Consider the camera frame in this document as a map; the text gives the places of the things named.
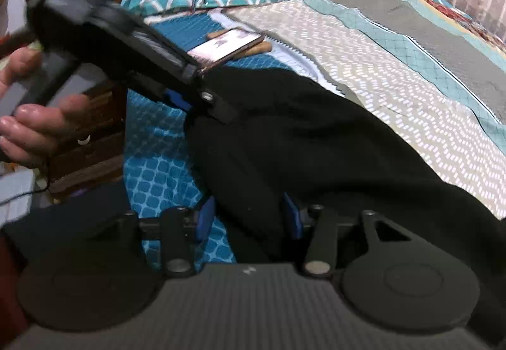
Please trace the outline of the person's left hand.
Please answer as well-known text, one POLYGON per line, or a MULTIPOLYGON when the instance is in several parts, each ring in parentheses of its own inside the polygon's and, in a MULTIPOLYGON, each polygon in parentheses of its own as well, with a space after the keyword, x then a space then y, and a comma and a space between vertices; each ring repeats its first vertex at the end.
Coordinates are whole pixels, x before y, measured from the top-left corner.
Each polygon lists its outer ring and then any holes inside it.
MULTIPOLYGON (((14 51, 1 69, 1 93, 5 94, 15 81, 30 77, 41 61, 41 52, 30 47, 14 51)), ((20 106, 12 116, 1 118, 1 151, 13 163, 40 167, 72 135, 89 107, 90 100, 85 95, 66 96, 55 108, 20 106)))

